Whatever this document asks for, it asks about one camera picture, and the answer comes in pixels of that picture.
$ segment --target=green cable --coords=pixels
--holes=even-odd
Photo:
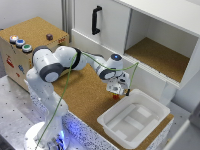
[[[72,68],[72,64],[73,64],[73,62],[74,62],[74,59],[75,59],[76,55],[77,55],[77,53],[76,53],[76,54],[74,55],[74,57],[72,58],[72,62],[71,62],[70,68],[69,68],[69,73],[68,73],[68,76],[67,76],[67,81],[66,81],[66,84],[65,84],[65,88],[64,88],[64,91],[63,91],[63,93],[62,93],[62,96],[61,96],[61,98],[60,98],[60,100],[59,100],[59,102],[58,102],[58,105],[57,105],[57,107],[56,107],[56,110],[55,110],[55,112],[54,112],[54,114],[53,114],[51,120],[49,121],[48,125],[46,126],[44,132],[42,133],[42,136],[40,137],[40,139],[39,139],[39,141],[38,141],[38,143],[37,143],[37,146],[36,146],[35,150],[37,150],[38,145],[39,145],[40,141],[42,140],[42,137],[43,137],[44,133],[46,132],[46,130],[47,130],[47,128],[49,127],[49,125],[51,124],[53,118],[55,117],[56,112],[57,112],[57,110],[58,110],[58,107],[59,107],[59,105],[60,105],[60,102],[61,102],[61,100],[62,100],[62,98],[63,98],[63,96],[64,96],[64,94],[65,94],[65,92],[66,92],[67,85],[68,85],[68,81],[69,81],[70,72],[71,72],[71,70],[72,70],[72,69],[71,69],[71,68]]]
[[[128,70],[128,69],[130,69],[130,68],[136,66],[135,69],[134,69],[134,71],[133,71],[133,73],[132,73],[131,83],[130,83],[130,86],[129,86],[129,89],[130,89],[131,84],[132,84],[132,79],[133,79],[134,73],[135,73],[136,68],[137,68],[137,66],[138,66],[138,64],[139,64],[138,62],[135,63],[134,65],[130,66],[130,67],[127,67],[127,68],[123,68],[123,69],[111,69],[111,68],[108,68],[108,67],[106,67],[106,66],[100,64],[98,61],[96,61],[94,58],[92,58],[92,57],[89,56],[88,54],[86,54],[86,53],[83,53],[83,54],[86,55],[87,57],[91,58],[92,60],[94,60],[96,63],[98,63],[98,64],[101,65],[102,67],[104,67],[104,68],[106,68],[106,69],[109,69],[109,70],[113,70],[113,71]],[[42,137],[44,136],[44,133],[46,132],[46,130],[47,130],[47,128],[49,127],[49,125],[51,124],[53,118],[55,117],[55,114],[56,114],[56,112],[57,112],[57,110],[58,110],[58,107],[59,107],[59,105],[60,105],[60,102],[61,102],[61,100],[62,100],[62,98],[63,98],[63,96],[64,96],[64,94],[65,94],[65,92],[66,92],[67,85],[68,85],[68,81],[69,81],[69,76],[70,76],[70,73],[71,73],[71,70],[72,70],[71,67],[72,67],[72,64],[73,64],[74,59],[75,59],[76,56],[77,56],[77,53],[76,53],[76,54],[74,55],[74,57],[72,58],[72,62],[71,62],[70,68],[69,68],[69,73],[68,73],[68,76],[67,76],[67,81],[66,81],[66,84],[65,84],[65,88],[64,88],[63,93],[62,93],[62,96],[61,96],[61,98],[60,98],[60,100],[59,100],[59,102],[58,102],[58,105],[57,105],[57,107],[56,107],[56,110],[55,110],[55,112],[54,112],[54,114],[53,114],[51,120],[49,121],[48,125],[46,126],[44,132],[42,133],[42,136],[40,137],[40,139],[39,139],[39,141],[38,141],[38,143],[37,143],[37,146],[36,146],[35,150],[37,150],[38,145],[39,145],[39,143],[41,142]]]

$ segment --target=white plastic bin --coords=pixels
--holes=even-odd
[[[97,121],[105,133],[126,149],[135,149],[170,113],[170,109],[135,89]]]

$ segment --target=wall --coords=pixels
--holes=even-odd
[[[177,90],[173,102],[192,112],[200,102],[200,71],[183,87]]]
[[[62,29],[61,0],[0,0],[0,28],[36,16]]]

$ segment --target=cardboard box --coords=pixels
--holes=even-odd
[[[52,34],[53,40],[47,40],[47,34]],[[38,46],[46,45],[52,52],[61,45],[68,46],[69,35],[40,17],[0,31],[0,50],[6,73],[28,91],[24,79],[28,70],[32,68],[32,52],[24,53],[16,45],[10,44],[10,36],[12,35],[17,35],[19,39],[25,40],[26,44],[32,46],[33,50]]]

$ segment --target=door handle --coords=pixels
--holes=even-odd
[[[101,10],[102,10],[102,7],[97,6],[97,8],[95,8],[92,13],[92,34],[93,35],[98,34],[100,32],[100,29],[97,29],[97,12]]]

